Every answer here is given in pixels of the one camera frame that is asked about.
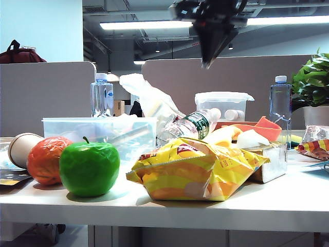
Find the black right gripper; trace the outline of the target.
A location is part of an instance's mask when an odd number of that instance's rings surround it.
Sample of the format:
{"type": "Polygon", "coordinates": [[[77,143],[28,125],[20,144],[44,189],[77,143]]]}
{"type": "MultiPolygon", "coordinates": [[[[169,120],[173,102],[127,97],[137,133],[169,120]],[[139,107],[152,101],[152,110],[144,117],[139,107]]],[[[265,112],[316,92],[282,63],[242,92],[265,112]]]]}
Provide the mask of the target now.
{"type": "Polygon", "coordinates": [[[192,22],[199,37],[202,67],[209,68],[238,35],[238,28],[247,26],[248,19],[240,16],[246,3],[231,0],[176,1],[169,7],[174,20],[192,22]]]}

